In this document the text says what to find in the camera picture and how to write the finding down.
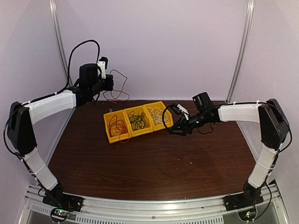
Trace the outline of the yellow three-compartment bin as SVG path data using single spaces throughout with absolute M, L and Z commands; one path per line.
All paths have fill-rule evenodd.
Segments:
M 109 143 L 126 143 L 130 138 L 160 131 L 173 125 L 172 114 L 162 101 L 118 110 L 103 115 Z

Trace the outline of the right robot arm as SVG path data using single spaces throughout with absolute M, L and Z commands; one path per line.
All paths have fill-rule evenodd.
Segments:
M 192 99 L 198 110 L 198 113 L 194 115 L 190 115 L 187 109 L 180 104 L 171 104 L 166 107 L 167 110 L 170 109 L 180 116 L 179 120 L 167 128 L 169 134 L 186 136 L 205 124 L 229 121 L 251 122 L 260 125 L 261 152 L 252 173 L 243 186 L 243 193 L 239 197 L 242 205 L 251 205 L 257 199 L 261 187 L 266 184 L 279 154 L 285 150 L 282 144 L 286 137 L 291 135 L 289 122 L 279 102 L 272 98 L 263 102 L 234 102 L 215 105 L 207 92 L 200 93 Z

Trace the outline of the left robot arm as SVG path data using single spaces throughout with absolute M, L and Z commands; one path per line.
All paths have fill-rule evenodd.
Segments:
M 107 63 L 98 61 L 79 68 L 79 78 L 74 86 L 24 103 L 11 104 L 10 114 L 4 128 L 4 139 L 16 149 L 14 153 L 26 166 L 49 195 L 49 200 L 57 207 L 67 203 L 63 186 L 50 171 L 44 157 L 39 152 L 37 131 L 45 131 L 42 123 L 49 123 L 60 113 L 92 102 L 102 91 L 114 88 L 114 78 L 106 73 Z

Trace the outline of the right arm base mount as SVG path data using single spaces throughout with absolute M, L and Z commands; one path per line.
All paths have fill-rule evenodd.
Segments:
M 226 211 L 237 211 L 238 217 L 244 222 L 251 222 L 257 217 L 257 204 L 264 201 L 262 195 L 247 199 L 244 193 L 226 195 L 223 202 Z

